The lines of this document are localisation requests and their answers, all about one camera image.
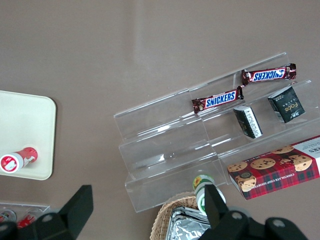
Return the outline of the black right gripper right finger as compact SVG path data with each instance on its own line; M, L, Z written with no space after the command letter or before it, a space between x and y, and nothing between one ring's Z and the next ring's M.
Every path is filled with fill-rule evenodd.
M210 223L205 240L306 240L306 235L290 220L270 217L264 224L239 210L230 210L214 185L206 185L205 211Z

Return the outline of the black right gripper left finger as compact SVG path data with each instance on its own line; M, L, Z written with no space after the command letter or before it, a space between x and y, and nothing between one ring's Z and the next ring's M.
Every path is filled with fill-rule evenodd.
M75 240L94 210L93 189L82 185L59 212L49 212L26 227L13 221L0 224L2 240Z

